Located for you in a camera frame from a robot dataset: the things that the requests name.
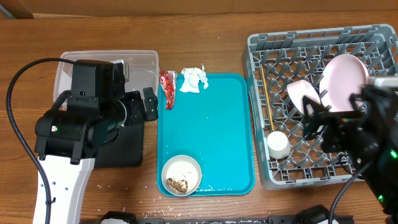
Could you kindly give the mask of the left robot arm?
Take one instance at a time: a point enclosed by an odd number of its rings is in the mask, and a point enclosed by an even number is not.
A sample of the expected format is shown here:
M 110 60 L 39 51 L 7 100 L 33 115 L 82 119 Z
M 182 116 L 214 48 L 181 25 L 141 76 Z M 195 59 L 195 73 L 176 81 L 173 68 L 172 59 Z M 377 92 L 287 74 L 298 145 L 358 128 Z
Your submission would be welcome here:
M 47 176 L 49 223 L 79 223 L 95 168 L 139 166 L 144 124 L 158 118 L 152 88 L 77 89 L 62 93 L 35 127 L 35 152 Z

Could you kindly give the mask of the red foil wrapper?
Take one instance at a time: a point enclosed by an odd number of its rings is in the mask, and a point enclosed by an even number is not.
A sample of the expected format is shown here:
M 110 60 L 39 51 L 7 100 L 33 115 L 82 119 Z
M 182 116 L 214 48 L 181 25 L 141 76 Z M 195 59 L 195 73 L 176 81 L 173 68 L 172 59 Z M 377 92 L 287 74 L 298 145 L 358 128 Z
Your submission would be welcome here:
M 175 91 L 177 87 L 177 72 L 176 71 L 160 71 L 159 83 L 163 89 L 166 97 L 165 109 L 171 110 L 175 104 Z

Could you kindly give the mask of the large pink plate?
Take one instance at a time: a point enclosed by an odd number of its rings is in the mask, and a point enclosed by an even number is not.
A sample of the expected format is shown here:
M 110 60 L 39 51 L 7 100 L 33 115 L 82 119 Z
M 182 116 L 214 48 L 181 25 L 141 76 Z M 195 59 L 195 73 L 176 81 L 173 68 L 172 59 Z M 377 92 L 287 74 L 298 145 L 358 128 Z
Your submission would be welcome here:
M 367 83 L 369 72 L 359 58 L 351 54 L 341 54 L 333 58 L 323 70 L 320 81 L 320 92 L 326 90 L 321 98 L 322 104 L 331 106 L 329 111 L 352 111 L 349 102 L 352 93 L 360 93 Z

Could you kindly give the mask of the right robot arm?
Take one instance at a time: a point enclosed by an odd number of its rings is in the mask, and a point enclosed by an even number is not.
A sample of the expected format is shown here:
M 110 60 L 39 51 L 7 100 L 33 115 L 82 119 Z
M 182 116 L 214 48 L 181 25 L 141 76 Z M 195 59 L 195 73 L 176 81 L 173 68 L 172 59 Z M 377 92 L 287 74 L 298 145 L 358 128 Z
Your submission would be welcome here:
M 302 98 L 303 136 L 312 140 L 321 135 L 324 152 L 346 152 L 356 172 L 345 183 L 330 208 L 335 209 L 348 187 L 362 177 L 383 212 L 387 223 L 397 223 L 397 93 L 388 88 L 365 85 L 351 94 L 351 111 L 331 112 L 311 98 Z

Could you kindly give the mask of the white cup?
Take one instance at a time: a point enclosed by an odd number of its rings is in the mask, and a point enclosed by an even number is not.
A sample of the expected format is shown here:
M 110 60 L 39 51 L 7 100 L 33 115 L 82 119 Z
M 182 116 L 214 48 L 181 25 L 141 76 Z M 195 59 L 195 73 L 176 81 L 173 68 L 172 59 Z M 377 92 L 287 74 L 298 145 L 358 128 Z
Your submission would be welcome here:
M 283 159 L 289 155 L 291 144 L 281 131 L 273 131 L 267 137 L 269 155 L 274 159 Z

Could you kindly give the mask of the small pink bowl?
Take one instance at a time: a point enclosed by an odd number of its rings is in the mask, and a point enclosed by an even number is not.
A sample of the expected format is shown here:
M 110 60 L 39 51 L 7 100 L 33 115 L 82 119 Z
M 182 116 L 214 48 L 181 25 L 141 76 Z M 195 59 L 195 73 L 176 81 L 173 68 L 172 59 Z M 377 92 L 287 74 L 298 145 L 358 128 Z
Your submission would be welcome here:
M 321 103 L 320 97 L 311 83 L 306 80 L 299 80 L 287 85 L 287 93 L 301 114 L 304 114 L 303 97 L 307 96 L 318 104 Z

